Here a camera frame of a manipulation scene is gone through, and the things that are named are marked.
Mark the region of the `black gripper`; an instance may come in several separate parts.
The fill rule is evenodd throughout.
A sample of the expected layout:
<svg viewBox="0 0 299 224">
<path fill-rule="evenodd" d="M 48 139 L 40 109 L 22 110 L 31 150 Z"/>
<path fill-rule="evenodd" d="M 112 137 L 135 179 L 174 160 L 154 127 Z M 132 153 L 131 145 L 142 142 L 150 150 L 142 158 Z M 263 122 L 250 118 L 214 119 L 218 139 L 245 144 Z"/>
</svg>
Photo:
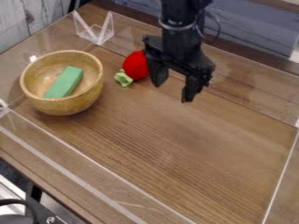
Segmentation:
<svg viewBox="0 0 299 224">
<path fill-rule="evenodd" d="M 170 77 L 168 69 L 186 76 L 182 90 L 182 102 L 191 102 L 203 86 L 211 82 L 215 63 L 202 51 L 202 38 L 195 29 L 170 31 L 163 29 L 163 35 L 143 36 L 144 55 L 150 77 L 159 88 Z"/>
</svg>

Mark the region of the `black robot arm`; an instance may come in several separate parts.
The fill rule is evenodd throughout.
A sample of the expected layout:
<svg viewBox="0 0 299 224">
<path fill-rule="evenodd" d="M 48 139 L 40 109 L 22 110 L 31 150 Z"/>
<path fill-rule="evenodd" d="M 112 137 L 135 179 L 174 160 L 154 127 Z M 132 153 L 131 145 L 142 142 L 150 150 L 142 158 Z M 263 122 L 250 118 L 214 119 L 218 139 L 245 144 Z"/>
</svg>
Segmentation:
<svg viewBox="0 0 299 224">
<path fill-rule="evenodd" d="M 170 77 L 170 70 L 186 76 L 182 102 L 191 102 L 211 83 L 216 65 L 202 51 L 206 8 L 212 0 L 162 0 L 160 36 L 146 35 L 144 56 L 150 77 L 159 88 Z"/>
</svg>

